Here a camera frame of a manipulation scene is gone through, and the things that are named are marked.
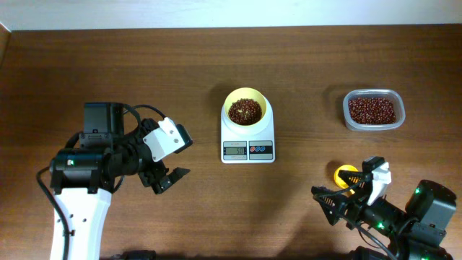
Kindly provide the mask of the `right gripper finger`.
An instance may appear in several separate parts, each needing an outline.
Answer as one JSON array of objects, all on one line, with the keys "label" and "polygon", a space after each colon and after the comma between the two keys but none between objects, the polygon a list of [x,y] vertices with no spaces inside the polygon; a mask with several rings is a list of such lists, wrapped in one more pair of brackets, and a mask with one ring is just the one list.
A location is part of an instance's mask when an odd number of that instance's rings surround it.
[{"label": "right gripper finger", "polygon": [[348,197],[335,194],[324,186],[313,186],[311,193],[313,199],[320,204],[328,223],[334,226],[344,216]]},{"label": "right gripper finger", "polygon": [[371,173],[363,173],[350,170],[340,170],[339,177],[348,186],[353,186],[357,183],[364,183],[372,180]]}]

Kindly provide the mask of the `yellow measuring scoop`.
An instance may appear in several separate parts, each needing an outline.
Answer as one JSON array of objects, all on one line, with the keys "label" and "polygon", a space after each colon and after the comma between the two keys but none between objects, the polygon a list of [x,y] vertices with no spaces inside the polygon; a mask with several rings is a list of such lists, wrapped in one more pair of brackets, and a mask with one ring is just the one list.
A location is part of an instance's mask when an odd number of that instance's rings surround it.
[{"label": "yellow measuring scoop", "polygon": [[342,165],[334,172],[334,182],[341,190],[349,188],[360,181],[361,175],[353,165]]}]

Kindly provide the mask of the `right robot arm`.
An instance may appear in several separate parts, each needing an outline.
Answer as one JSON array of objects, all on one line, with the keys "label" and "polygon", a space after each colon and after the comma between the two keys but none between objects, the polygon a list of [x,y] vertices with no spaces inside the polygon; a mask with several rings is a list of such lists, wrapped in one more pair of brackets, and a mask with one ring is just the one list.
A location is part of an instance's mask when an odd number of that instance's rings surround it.
[{"label": "right robot arm", "polygon": [[405,209],[385,198],[391,171],[384,157],[362,162],[360,171],[340,170],[345,188],[314,186],[311,193],[330,225],[345,220],[371,244],[357,247],[353,259],[451,259],[441,247],[446,227],[456,212],[456,195],[443,185],[421,180]]}]

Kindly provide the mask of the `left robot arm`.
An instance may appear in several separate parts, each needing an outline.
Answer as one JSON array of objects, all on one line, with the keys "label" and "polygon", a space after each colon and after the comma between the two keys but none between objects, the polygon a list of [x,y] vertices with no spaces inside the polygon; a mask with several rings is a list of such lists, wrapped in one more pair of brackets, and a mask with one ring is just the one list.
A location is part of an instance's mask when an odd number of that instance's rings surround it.
[{"label": "left robot arm", "polygon": [[141,118],[136,106],[85,103],[84,128],[51,160],[52,259],[98,259],[112,196],[126,176],[138,176],[155,194],[189,171],[169,170],[163,159],[190,147],[186,128],[167,116]]}]

